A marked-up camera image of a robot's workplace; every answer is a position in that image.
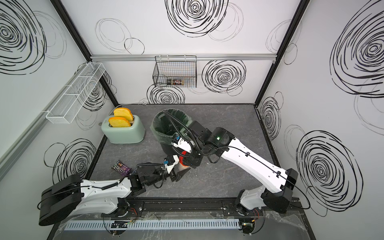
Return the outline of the red jar lid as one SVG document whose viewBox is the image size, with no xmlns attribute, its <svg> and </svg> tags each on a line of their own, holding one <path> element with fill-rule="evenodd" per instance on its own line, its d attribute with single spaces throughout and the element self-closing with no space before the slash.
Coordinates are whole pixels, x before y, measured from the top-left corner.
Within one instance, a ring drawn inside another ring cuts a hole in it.
<svg viewBox="0 0 384 240">
<path fill-rule="evenodd" d="M 182 151 L 182 153 L 180 154 L 181 157 L 183 158 L 188 158 L 192 155 L 192 153 L 189 153 L 187 151 Z"/>
</svg>

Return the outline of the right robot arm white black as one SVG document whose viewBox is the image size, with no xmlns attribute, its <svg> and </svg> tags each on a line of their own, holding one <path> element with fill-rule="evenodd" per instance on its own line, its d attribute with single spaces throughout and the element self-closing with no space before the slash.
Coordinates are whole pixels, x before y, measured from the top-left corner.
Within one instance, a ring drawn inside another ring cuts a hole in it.
<svg viewBox="0 0 384 240">
<path fill-rule="evenodd" d="M 297 171 L 285 170 L 268 162 L 224 128 L 210 131 L 193 121 L 182 129 L 181 133 L 174 134 L 172 146 L 183 150 L 185 165 L 203 156 L 215 155 L 242 168 L 261 183 L 258 188 L 240 191 L 235 201 L 240 214 L 263 207 L 280 214 L 287 212 L 298 178 Z"/>
</svg>

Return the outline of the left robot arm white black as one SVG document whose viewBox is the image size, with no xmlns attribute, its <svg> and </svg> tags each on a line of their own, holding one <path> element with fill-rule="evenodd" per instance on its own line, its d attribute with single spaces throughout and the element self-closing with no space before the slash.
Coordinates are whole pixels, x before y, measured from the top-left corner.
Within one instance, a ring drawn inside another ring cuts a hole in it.
<svg viewBox="0 0 384 240">
<path fill-rule="evenodd" d="M 144 163 L 118 180 L 83 180 L 71 175 L 42 192 L 37 208 L 39 225 L 54 225 L 69 216 L 102 213 L 124 215 L 129 209 L 128 198 L 146 192 L 147 186 L 163 184 L 167 179 L 179 181 L 191 168 L 178 162 Z"/>
</svg>

